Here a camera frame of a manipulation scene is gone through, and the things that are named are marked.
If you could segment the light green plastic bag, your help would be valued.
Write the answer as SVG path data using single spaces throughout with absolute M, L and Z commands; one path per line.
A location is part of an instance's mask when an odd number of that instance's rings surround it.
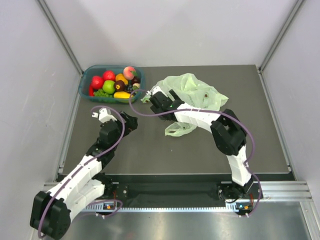
M 192 107 L 219 111 L 228 101 L 228 97 L 218 92 L 216 88 L 199 80 L 193 73 L 179 76 L 167 76 L 158 81 L 150 90 L 159 87 L 171 100 L 169 90 L 173 90 L 178 97 Z M 173 122 L 165 130 L 165 136 L 181 137 L 194 131 L 197 127 L 190 123 Z

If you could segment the dark purple fake mangosteen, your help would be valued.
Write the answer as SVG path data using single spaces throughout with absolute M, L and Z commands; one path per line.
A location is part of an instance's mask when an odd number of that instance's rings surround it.
M 126 84 L 122 80 L 115 81 L 113 87 L 116 92 L 124 92 L 126 90 Z

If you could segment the pink fake peach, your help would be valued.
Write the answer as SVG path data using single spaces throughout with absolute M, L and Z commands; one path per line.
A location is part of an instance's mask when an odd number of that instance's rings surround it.
M 132 80 L 134 77 L 137 77 L 137 71 L 133 66 L 127 66 L 123 69 L 123 75 L 127 80 Z

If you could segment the green fake apple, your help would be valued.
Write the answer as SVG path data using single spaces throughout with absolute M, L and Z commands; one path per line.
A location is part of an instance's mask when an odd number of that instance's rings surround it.
M 102 90 L 109 95 L 113 95 L 115 92 L 114 84 L 115 82 L 113 80 L 106 80 L 103 83 Z

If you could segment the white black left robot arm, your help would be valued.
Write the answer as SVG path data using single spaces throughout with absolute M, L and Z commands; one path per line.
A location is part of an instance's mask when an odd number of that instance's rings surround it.
M 102 170 L 115 156 L 120 140 L 137 129 L 138 119 L 125 112 L 115 117 L 105 107 L 92 113 L 92 117 L 101 123 L 94 144 L 61 182 L 38 192 L 33 199 L 29 225 L 40 238 L 61 239 L 82 210 L 94 200 L 113 194 L 112 179 Z

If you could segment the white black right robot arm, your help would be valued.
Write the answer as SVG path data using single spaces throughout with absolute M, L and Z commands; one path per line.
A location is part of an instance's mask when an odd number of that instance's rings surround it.
M 172 89 L 169 93 L 173 98 L 158 86 L 149 91 L 150 109 L 163 120 L 191 124 L 210 132 L 217 149 L 227 157 L 232 184 L 221 186 L 219 197 L 233 203 L 249 195 L 254 180 L 248 170 L 247 132 L 234 112 L 230 109 L 219 112 L 194 107 L 180 99 Z

